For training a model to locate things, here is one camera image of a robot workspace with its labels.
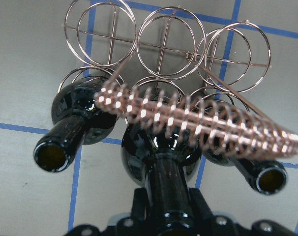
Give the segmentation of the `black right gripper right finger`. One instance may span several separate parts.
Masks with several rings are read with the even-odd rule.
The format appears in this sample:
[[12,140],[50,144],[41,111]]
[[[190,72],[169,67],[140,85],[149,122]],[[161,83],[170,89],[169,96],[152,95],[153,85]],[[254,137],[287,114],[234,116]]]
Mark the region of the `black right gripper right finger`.
[[198,188],[189,188],[191,207],[196,219],[212,219],[213,214]]

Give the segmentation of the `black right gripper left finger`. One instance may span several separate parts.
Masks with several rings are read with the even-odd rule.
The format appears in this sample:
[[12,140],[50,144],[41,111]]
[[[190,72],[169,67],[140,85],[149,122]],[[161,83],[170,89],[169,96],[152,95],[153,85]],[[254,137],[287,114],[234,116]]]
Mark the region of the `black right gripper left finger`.
[[145,188],[136,188],[134,190],[131,216],[137,219],[148,219],[150,217],[149,198]]

